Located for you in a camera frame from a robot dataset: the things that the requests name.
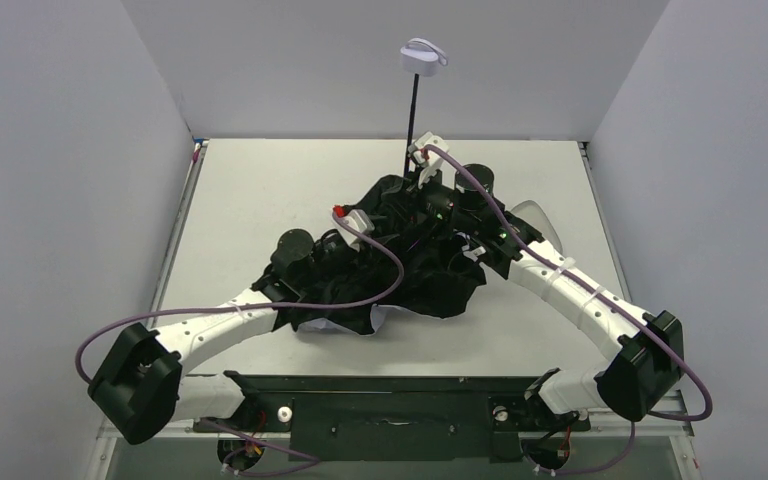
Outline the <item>purple umbrella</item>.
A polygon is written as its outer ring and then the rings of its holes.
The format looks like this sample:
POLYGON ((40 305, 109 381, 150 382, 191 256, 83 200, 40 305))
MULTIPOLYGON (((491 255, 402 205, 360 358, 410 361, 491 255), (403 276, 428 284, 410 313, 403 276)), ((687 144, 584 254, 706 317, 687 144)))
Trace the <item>purple umbrella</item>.
POLYGON ((285 232, 263 274, 252 284, 275 302, 370 305, 316 317, 282 313, 278 328, 337 330, 360 335, 376 332, 389 310, 436 318, 463 313, 475 290, 486 283, 482 267, 464 251, 484 233, 487 208, 474 201, 475 191, 457 192, 450 219, 418 219, 415 192, 419 168, 405 147, 404 171, 379 178, 354 204, 332 209, 333 228, 314 238, 303 229, 285 232), (361 250, 349 248, 335 220, 363 210, 375 230, 363 236, 361 250))

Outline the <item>purple umbrella case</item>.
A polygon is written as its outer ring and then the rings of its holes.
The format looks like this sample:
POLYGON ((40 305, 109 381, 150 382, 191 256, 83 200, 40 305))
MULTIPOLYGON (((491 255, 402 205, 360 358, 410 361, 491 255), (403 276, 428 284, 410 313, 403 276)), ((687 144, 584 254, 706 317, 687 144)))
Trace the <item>purple umbrella case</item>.
POLYGON ((536 201, 522 201, 511 209, 511 213, 538 230, 557 252, 564 254, 560 237, 547 214, 536 201))

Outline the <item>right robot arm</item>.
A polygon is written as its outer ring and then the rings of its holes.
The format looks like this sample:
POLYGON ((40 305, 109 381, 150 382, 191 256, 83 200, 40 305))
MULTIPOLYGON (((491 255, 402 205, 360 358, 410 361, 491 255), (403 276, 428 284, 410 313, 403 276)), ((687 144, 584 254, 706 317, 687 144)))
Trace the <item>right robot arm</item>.
POLYGON ((658 315, 615 296, 584 274, 492 193, 493 172, 480 164, 456 170, 456 183, 439 179, 439 163, 408 172, 408 224, 418 229, 415 250, 443 259, 416 267, 405 279, 403 305, 439 318, 465 311, 489 267, 523 287, 575 326, 603 360, 583 370, 554 368, 534 381, 525 399, 556 416, 607 408, 637 422, 683 376, 683 331, 671 313, 658 315))

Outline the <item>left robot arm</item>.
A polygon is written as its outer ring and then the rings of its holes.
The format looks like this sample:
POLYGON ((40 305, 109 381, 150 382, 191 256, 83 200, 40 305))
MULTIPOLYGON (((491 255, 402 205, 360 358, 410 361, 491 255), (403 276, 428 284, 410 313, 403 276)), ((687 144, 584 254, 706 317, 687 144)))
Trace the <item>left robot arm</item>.
POLYGON ((326 313, 370 305, 275 302, 262 289, 247 288, 218 307, 183 308, 183 321, 148 329, 143 316, 116 322, 120 332, 93 376, 87 393, 132 445, 167 424, 202 417, 228 418, 244 401, 224 374, 193 377, 207 360, 250 338, 273 332, 282 313, 326 313))

